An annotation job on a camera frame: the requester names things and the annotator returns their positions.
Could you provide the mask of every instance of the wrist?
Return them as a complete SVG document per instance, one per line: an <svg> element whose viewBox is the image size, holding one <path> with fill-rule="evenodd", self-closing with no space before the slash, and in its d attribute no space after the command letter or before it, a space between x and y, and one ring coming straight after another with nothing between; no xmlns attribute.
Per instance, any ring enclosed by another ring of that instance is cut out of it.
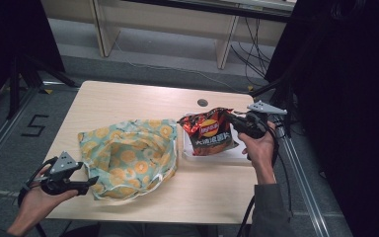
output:
<svg viewBox="0 0 379 237"><path fill-rule="evenodd" d="M276 184L275 175L271 165L255 166L258 185Z"/></svg>
<svg viewBox="0 0 379 237"><path fill-rule="evenodd" d="M30 220L22 220L17 216L6 232L15 236L25 236L33 227L34 224Z"/></svg>

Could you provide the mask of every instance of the cable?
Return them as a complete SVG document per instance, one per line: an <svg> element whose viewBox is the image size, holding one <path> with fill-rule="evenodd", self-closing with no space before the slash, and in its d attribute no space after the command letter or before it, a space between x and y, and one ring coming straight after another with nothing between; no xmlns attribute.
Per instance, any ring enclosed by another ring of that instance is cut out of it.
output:
<svg viewBox="0 0 379 237"><path fill-rule="evenodd" d="M265 66L265 63L264 63L264 60L263 60L262 56L265 57L267 61L270 61L270 60L269 60L269 58L267 58L261 52L260 48L258 47L258 44L259 44L259 42L258 42L258 40L259 40L258 30L260 28L260 20L259 19L256 20L256 33L255 33L255 37L252 35L252 31L251 31L251 28L249 27L249 23L248 23L248 19L247 18L245 18L245 22L246 22L246 25L248 27L248 31L249 31L249 34L251 36L252 43L255 46L255 49L257 50L258 57L259 57L259 60L260 60L260 66L261 66L261 68L263 70L262 73L263 73L263 75L265 75L266 71L267 71L267 68Z"/></svg>
<svg viewBox="0 0 379 237"><path fill-rule="evenodd" d="M251 51L250 51L250 53L248 53L248 57L246 58L246 61L247 62L249 62L249 57L251 56L251 54L252 54L252 49L254 48L254 45L252 44L252 47L251 47ZM249 79L249 76L248 76L248 63L245 63L245 76L246 76L246 78L248 79L248 81L251 81L250 79Z"/></svg>
<svg viewBox="0 0 379 237"><path fill-rule="evenodd" d="M282 160L281 155L278 152L279 156L279 161L281 162L282 169L284 170L284 175L285 175L285 182L287 183L287 196L288 196L288 211L293 215L292 211L292 198L291 198L291 186L290 186L290 181L288 179L288 172L287 172L287 167L285 166L284 161Z"/></svg>
<svg viewBox="0 0 379 237"><path fill-rule="evenodd" d="M121 50L121 48L118 46L118 44L116 43L116 41L115 41L114 43L115 43L116 47L118 48L118 50L119 50L120 52L123 52L123 51ZM239 91L239 90L237 90L237 89L231 87L229 84L226 84L226 83L224 83L224 82L217 81L217 80L215 80L215 79L213 79L213 78L211 78L211 77L208 77L208 76L206 76L206 75L200 73L199 71L186 70L186 69L180 69L180 68L172 68L172 67L160 67L160 66L159 66L159 67L158 67L158 66L155 67L155 66L148 66L148 65L138 65L138 64L131 63L131 62L128 61L127 59L126 59L126 61L127 61L127 63L130 64L131 66L138 67L138 68L150 68L150 69L155 69L155 70L176 70L176 71L181 71L181 72L188 72L188 73L198 74L198 75L200 75L200 76L203 76L203 77L207 78L207 79L210 80L210 81L213 81L213 82L215 82L215 83L222 84L222 85L224 85L224 86L230 88L231 90L233 90L233 91L235 91L235 92L238 92L238 93L241 93L241 94L249 94L248 92Z"/></svg>
<svg viewBox="0 0 379 237"><path fill-rule="evenodd" d="M245 59L243 56L241 56L236 50L235 48L233 47L233 45L230 46L230 48L232 48L232 50L235 52L236 56L241 60L243 61L247 66L249 66L252 70L254 70L257 74L259 74L260 76L264 77L263 73L256 67L252 64L252 62L248 61L247 59ZM245 75L248 79L249 82L251 82L252 84L256 85L256 86L261 86L261 85L258 85L256 83L254 83L253 81L251 81L247 75L247 72L245 71Z"/></svg>
<svg viewBox="0 0 379 237"><path fill-rule="evenodd" d="M239 47L240 47L244 52L246 52L247 54L249 54L249 52L246 51L246 50L242 47L242 45L241 45L241 43L240 43L239 41L238 41L238 44L239 44ZM256 55L253 55L253 54L251 54L251 56L252 56L252 57L255 57L255 58L257 58L257 59L261 59L259 56L256 56ZM264 62L266 62L266 63L270 63L270 61L267 60L267 59L263 59L263 58L262 58L262 60L263 60Z"/></svg>
<svg viewBox="0 0 379 237"><path fill-rule="evenodd" d="M63 235L66 234L66 231L69 229L70 225L72 224L72 220L70 220L67 225L64 227L63 231L61 232L61 234L59 235L59 237L62 237Z"/></svg>
<svg viewBox="0 0 379 237"><path fill-rule="evenodd" d="M252 210L252 207L254 206L254 203L255 203L255 196L253 196L251 198L251 201L248 204L248 208L245 211L245 215L243 217L242 224L239 227L239 231L238 231L238 234L236 235L236 237L242 236L243 228L246 226L246 222L248 221L248 217L249 217L249 214L251 213L251 210Z"/></svg>

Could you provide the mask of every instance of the finger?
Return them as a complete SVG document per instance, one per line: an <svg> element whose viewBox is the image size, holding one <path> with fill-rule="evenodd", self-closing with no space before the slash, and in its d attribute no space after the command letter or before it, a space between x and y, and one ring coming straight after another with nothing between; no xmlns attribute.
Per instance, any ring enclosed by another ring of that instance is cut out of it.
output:
<svg viewBox="0 0 379 237"><path fill-rule="evenodd" d="M268 121L267 124L268 124L268 126L269 126L270 128L272 128L272 129L275 130L275 123L273 123L272 121Z"/></svg>
<svg viewBox="0 0 379 237"><path fill-rule="evenodd" d="M69 190L64 192L63 194L56 196L56 198L59 202L63 202L77 196L78 194L79 192L77 190Z"/></svg>
<svg viewBox="0 0 379 237"><path fill-rule="evenodd" d="M47 170L50 168L49 166L42 167L42 169L38 172L36 177L41 177Z"/></svg>
<svg viewBox="0 0 379 237"><path fill-rule="evenodd" d="M254 140L252 137L250 137L249 135L247 135L246 133L243 133L243 132L241 132L241 133L238 134L238 138L241 141L245 142L245 144L247 142L252 142Z"/></svg>

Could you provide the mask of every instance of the white tray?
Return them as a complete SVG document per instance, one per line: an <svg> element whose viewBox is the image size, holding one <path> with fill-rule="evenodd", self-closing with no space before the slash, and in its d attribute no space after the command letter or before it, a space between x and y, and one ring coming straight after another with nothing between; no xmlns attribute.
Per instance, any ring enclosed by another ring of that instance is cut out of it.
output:
<svg viewBox="0 0 379 237"><path fill-rule="evenodd" d="M184 151L183 157L191 161L203 161L203 162L232 162L232 163L243 163L251 164L251 161L247 159L247 155L242 154L243 149L245 149L245 143L238 138L238 132L230 124L230 129L232 131L233 140L239 143L239 145L233 149L225 150L220 153L209 155L209 156L194 156L192 155L193 149L190 143L190 137L186 131L184 134Z"/></svg>

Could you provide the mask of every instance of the chip bag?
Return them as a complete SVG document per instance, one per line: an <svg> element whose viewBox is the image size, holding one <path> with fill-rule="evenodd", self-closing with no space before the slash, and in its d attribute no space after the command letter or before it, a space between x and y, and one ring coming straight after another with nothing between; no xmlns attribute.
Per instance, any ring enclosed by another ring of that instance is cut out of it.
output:
<svg viewBox="0 0 379 237"><path fill-rule="evenodd" d="M237 146L225 114L232 109L215 108L207 113L181 118L178 124L187 132L194 156L207 156Z"/></svg>

